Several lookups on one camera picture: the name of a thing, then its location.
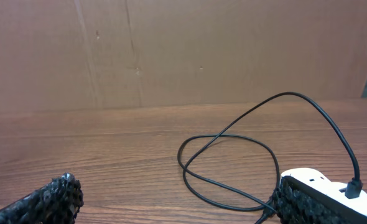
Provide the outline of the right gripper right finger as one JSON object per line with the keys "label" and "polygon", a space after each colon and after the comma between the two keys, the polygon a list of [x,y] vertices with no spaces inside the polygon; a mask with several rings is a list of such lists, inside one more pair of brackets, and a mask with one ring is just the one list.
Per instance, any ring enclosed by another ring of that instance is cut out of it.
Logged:
{"label": "right gripper right finger", "polygon": [[271,197],[281,223],[367,224],[367,216],[291,176],[282,178]]}

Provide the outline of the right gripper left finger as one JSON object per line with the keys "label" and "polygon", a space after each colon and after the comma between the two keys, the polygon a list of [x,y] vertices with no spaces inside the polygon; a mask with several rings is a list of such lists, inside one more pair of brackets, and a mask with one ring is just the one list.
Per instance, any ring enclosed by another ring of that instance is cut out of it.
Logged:
{"label": "right gripper left finger", "polygon": [[0,209],[0,224],[74,224],[83,205],[80,181],[64,173]]}

